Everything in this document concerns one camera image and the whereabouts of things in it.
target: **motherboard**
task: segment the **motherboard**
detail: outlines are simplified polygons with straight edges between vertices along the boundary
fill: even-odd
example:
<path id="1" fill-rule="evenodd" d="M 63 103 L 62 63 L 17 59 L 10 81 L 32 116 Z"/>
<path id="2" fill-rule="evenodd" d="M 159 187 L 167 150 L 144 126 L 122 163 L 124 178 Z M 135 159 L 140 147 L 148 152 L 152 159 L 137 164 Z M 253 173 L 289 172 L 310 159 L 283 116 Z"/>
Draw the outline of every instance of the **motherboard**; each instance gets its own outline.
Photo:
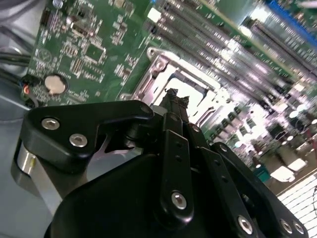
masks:
<path id="1" fill-rule="evenodd" d="M 189 96 L 249 166 L 317 132 L 316 20 L 294 0 L 53 0 L 28 68 L 43 106 Z"/>

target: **green circuit board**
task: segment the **green circuit board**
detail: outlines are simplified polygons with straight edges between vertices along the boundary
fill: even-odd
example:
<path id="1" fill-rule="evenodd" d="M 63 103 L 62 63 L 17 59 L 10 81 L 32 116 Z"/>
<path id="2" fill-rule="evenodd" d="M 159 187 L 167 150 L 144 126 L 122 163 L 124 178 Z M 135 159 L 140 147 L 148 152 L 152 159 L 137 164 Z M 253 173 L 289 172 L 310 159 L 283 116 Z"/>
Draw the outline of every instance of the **green circuit board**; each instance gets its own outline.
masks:
<path id="1" fill-rule="evenodd" d="M 290 69 L 242 34 L 233 21 L 202 3 L 192 8 L 193 14 L 221 26 L 241 47 L 252 47 L 254 56 L 278 75 L 293 77 Z M 122 100 L 123 95 L 133 93 L 150 65 L 147 47 L 162 47 L 188 58 L 144 29 L 152 7 L 160 10 L 158 3 L 139 0 L 68 0 L 62 9 L 48 2 L 28 69 L 41 81 L 31 88 L 38 100 L 48 106 Z M 44 79 L 52 74 L 67 81 L 64 93 L 53 95 L 47 91 Z"/>

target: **wire cable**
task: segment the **wire cable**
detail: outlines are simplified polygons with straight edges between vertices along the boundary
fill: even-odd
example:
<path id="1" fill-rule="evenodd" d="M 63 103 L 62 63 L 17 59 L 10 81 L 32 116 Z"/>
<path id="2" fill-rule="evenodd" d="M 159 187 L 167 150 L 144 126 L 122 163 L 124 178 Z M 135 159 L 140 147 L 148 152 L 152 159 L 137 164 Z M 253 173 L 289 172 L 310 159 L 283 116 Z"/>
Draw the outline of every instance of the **wire cable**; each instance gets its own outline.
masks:
<path id="1" fill-rule="evenodd" d="M 0 18 L 0 26 L 7 25 L 9 23 L 14 22 L 16 19 L 20 18 L 23 14 L 27 13 L 29 10 L 34 8 L 41 0 L 30 0 L 26 6 L 24 6 L 19 11 L 15 12 L 14 14 Z"/>
<path id="2" fill-rule="evenodd" d="M 14 61 L 14 60 L 8 60 L 8 59 L 0 59 L 0 63 L 9 64 L 9 65 L 16 65 L 16 66 L 22 66 L 22 67 L 29 66 L 28 62 Z"/>
<path id="3" fill-rule="evenodd" d="M 23 121 L 23 118 L 11 119 L 11 120 L 0 120 L 0 124 L 11 124 Z"/>
<path id="4" fill-rule="evenodd" d="M 34 103 L 34 107 L 35 108 L 38 108 L 40 106 L 39 101 L 36 99 L 36 96 L 29 90 L 29 86 L 28 85 L 25 85 L 23 87 L 23 93 L 25 95 L 27 95 L 32 100 L 32 102 Z"/>
<path id="5" fill-rule="evenodd" d="M 9 28 L 6 26 L 0 26 L 0 32 L 7 37 L 11 38 L 15 43 L 17 43 L 21 48 L 26 50 L 27 52 L 32 52 L 33 51 L 33 46 L 22 39 L 20 36 L 15 34 L 13 31 L 11 31 Z"/>
<path id="6" fill-rule="evenodd" d="M 7 10 L 26 2 L 26 0 L 0 0 L 0 9 Z"/>
<path id="7" fill-rule="evenodd" d="M 6 52 L 0 52 L 0 58 L 9 58 L 9 59 L 13 59 L 13 60 L 24 60 L 24 61 L 31 60 L 30 56 L 13 54 L 13 53 L 6 53 Z"/>

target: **ram slot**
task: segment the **ram slot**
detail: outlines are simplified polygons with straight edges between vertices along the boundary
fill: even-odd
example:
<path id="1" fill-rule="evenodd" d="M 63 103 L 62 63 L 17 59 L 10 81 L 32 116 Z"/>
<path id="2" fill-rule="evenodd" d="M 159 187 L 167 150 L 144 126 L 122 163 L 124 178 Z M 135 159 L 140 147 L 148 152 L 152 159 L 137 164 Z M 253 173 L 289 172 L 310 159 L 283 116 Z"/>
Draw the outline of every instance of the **ram slot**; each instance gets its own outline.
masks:
<path id="1" fill-rule="evenodd" d="M 249 21 L 247 25 L 253 34 L 276 51 L 282 58 L 290 59 L 294 62 L 294 67 L 301 71 L 306 77 L 310 77 L 312 80 L 317 81 L 316 67 L 313 67 L 290 50 L 277 36 L 269 32 L 262 23 L 255 20 Z"/>
<path id="2" fill-rule="evenodd" d="M 224 50 L 219 44 L 217 44 L 212 38 L 205 35 L 199 29 L 194 28 L 186 20 L 181 19 L 176 14 L 171 14 L 166 12 L 164 14 L 165 18 L 161 19 L 161 22 L 173 32 L 178 32 L 183 38 L 187 38 L 192 42 L 195 42 L 202 49 L 206 50 L 214 58 L 221 58 L 220 63 L 226 68 L 230 69 L 231 73 L 238 75 L 244 81 L 248 81 L 253 85 L 257 91 L 261 92 L 263 95 L 274 94 L 275 97 L 280 97 L 279 93 L 265 80 L 262 80 L 262 75 L 257 73 L 251 68 L 247 63 L 243 62 L 239 58 L 235 57 L 235 53 L 232 54 L 230 58 L 224 57 L 222 52 Z"/>
<path id="3" fill-rule="evenodd" d="M 177 29 L 179 29 L 182 33 L 185 33 L 185 35 L 189 36 L 195 42 L 202 41 L 201 46 L 204 49 L 208 50 L 213 55 L 217 54 L 218 57 L 223 58 L 223 56 L 219 54 L 219 51 L 227 47 L 227 44 L 231 40 L 229 36 L 227 36 L 218 27 L 212 25 L 209 21 L 200 16 L 192 8 L 184 3 L 182 3 L 181 7 L 179 7 L 180 3 L 178 1 L 166 2 L 164 0 L 160 0 L 159 4 L 169 25 L 175 27 L 175 25 L 177 26 L 178 24 L 181 24 L 182 27 L 178 27 Z M 274 89 L 278 76 L 263 62 L 258 60 L 240 45 L 239 52 L 232 54 L 231 58 L 241 65 L 238 68 L 238 71 L 252 72 L 253 75 L 256 75 L 259 78 L 257 84 L 259 84 L 262 88 L 265 88 L 266 90 L 278 95 Z M 261 68 L 266 70 L 267 74 L 263 73 L 261 70 L 254 70 L 254 68 L 259 67 L 259 65 Z M 284 84 L 282 79 L 278 78 L 278 80 L 281 84 Z"/>
<path id="4" fill-rule="evenodd" d="M 232 73 L 230 69 L 220 63 L 220 66 L 216 67 L 214 64 L 217 60 L 213 55 L 210 55 L 199 44 L 191 41 L 186 36 L 181 34 L 178 30 L 165 24 L 166 22 L 158 22 L 156 26 L 147 22 L 144 29 L 152 32 L 163 42 L 169 44 L 170 47 L 182 53 L 191 62 L 195 62 L 199 67 L 203 67 L 205 70 L 211 70 L 217 77 L 226 84 L 237 87 L 239 91 L 249 97 L 252 101 L 258 102 L 259 97 L 250 88 L 246 88 L 243 85 L 243 80 L 236 78 L 237 72 Z"/>

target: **dimm slot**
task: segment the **dimm slot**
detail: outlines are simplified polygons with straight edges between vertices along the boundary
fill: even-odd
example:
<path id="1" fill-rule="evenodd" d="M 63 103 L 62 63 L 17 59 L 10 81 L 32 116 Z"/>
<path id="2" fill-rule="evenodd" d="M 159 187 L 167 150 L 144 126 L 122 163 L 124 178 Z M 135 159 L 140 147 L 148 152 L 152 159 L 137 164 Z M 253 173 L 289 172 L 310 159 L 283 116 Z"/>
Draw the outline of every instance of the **dimm slot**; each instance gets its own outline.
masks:
<path id="1" fill-rule="evenodd" d="M 317 40 L 312 36 L 292 15 L 284 10 L 275 0 L 266 0 L 267 6 L 279 17 L 288 22 L 288 24 L 304 37 L 312 46 L 317 47 Z"/>
<path id="2" fill-rule="evenodd" d="M 158 26 L 153 26 L 152 24 L 147 22 L 144 28 L 152 32 L 154 35 L 159 36 L 159 38 L 163 40 L 163 42 L 169 44 L 172 48 L 177 50 L 179 53 L 183 53 L 186 56 L 186 58 L 191 59 L 191 61 L 194 61 L 196 64 L 200 64 L 206 70 L 211 70 L 222 81 L 224 81 L 227 84 L 230 84 L 231 87 L 238 88 L 242 94 L 249 97 L 252 101 L 257 103 L 261 100 L 261 97 L 259 97 L 254 92 L 250 91 L 248 88 L 243 86 L 241 82 L 237 82 L 236 78 L 234 78 L 233 76 L 230 76 L 226 72 L 216 68 L 213 65 L 213 63 L 210 62 L 210 60 L 203 57 L 199 52 L 193 51 L 189 47 L 184 47 L 181 44 L 181 41 L 178 41 L 177 37 L 174 35 L 176 33 L 173 34 L 170 30 L 168 30 L 166 26 L 163 26 L 162 24 L 159 24 Z"/>
<path id="3" fill-rule="evenodd" d="M 190 7 L 186 6 L 185 4 L 182 4 L 182 10 L 178 7 L 176 7 L 174 4 L 179 4 L 177 1 L 172 2 L 165 2 L 164 0 L 160 1 L 160 4 L 162 6 L 162 9 L 164 11 L 167 11 L 167 15 L 171 15 L 173 18 L 177 19 L 178 17 L 182 19 L 186 23 L 185 26 L 192 26 L 195 28 L 196 32 L 200 36 L 205 36 L 207 40 L 211 41 L 212 44 L 215 47 L 218 48 L 226 48 L 227 45 L 225 41 L 229 42 L 231 38 L 227 35 L 225 35 L 220 29 L 216 26 L 213 26 L 210 22 L 208 22 L 206 19 L 204 19 L 202 16 L 194 12 Z M 257 59 L 254 55 L 249 53 L 247 50 L 245 50 L 243 47 L 239 47 L 239 50 L 241 51 L 241 54 L 246 54 L 248 57 L 254 59 L 252 63 L 256 63 L 258 65 L 261 65 L 263 68 L 265 68 L 270 74 L 274 74 L 270 68 L 268 68 L 262 61 Z M 246 62 L 245 59 L 242 59 L 242 56 L 238 54 L 238 58 L 234 58 L 235 61 L 239 61 L 242 64 L 245 64 L 248 66 L 249 62 Z M 253 72 L 253 74 L 257 75 L 259 78 L 264 78 L 267 82 L 266 87 L 270 87 L 271 90 L 274 88 L 275 77 L 271 78 L 265 73 L 261 71 L 255 71 L 252 68 L 254 68 L 255 65 L 252 65 L 252 67 L 249 67 L 249 69 Z"/>
<path id="4" fill-rule="evenodd" d="M 214 41 L 212 39 L 210 39 L 208 36 L 206 36 L 203 32 L 199 31 L 198 29 L 193 29 L 193 27 L 191 27 L 191 25 L 188 24 L 188 22 L 185 21 L 185 24 L 182 24 L 181 20 L 177 18 L 178 16 L 167 14 L 166 18 L 164 18 L 162 21 L 164 22 L 166 28 L 172 30 L 173 32 L 178 32 L 179 34 L 182 34 L 183 37 L 187 37 L 187 39 L 191 40 L 192 42 L 195 42 L 200 47 L 202 47 L 202 49 L 207 50 L 208 53 L 210 53 L 214 58 L 223 58 L 223 56 L 219 53 L 219 51 L 222 48 L 217 48 L 219 47 L 219 45 L 214 47 Z M 240 66 L 236 65 L 236 67 L 234 67 L 230 62 L 228 62 L 224 58 L 221 63 L 225 65 L 227 68 L 229 68 L 231 72 L 233 72 L 233 74 L 239 75 L 240 78 L 243 79 L 243 81 L 248 81 L 263 95 L 272 93 L 275 94 L 277 97 L 281 97 L 280 94 L 275 90 L 273 85 L 268 85 L 267 83 L 264 83 L 265 81 L 261 80 L 262 76 L 258 74 L 256 71 L 254 71 L 247 63 L 244 63 L 236 57 L 232 57 L 232 59 L 236 61 L 238 64 L 240 64 Z M 248 71 L 252 72 L 255 76 L 257 76 L 260 82 L 253 82 L 249 80 L 249 75 L 247 73 L 241 73 Z"/>
<path id="5" fill-rule="evenodd" d="M 252 33 L 260 37 L 260 39 L 265 41 L 277 52 L 286 55 L 288 58 L 295 61 L 295 63 L 300 64 L 305 74 L 313 74 L 312 79 L 317 81 L 317 73 L 315 72 L 316 67 L 310 65 L 308 62 L 306 62 L 304 59 L 300 58 L 297 54 L 290 50 L 287 45 L 285 45 L 278 37 L 271 33 L 262 23 L 260 23 L 259 21 L 250 21 L 248 25 Z"/>

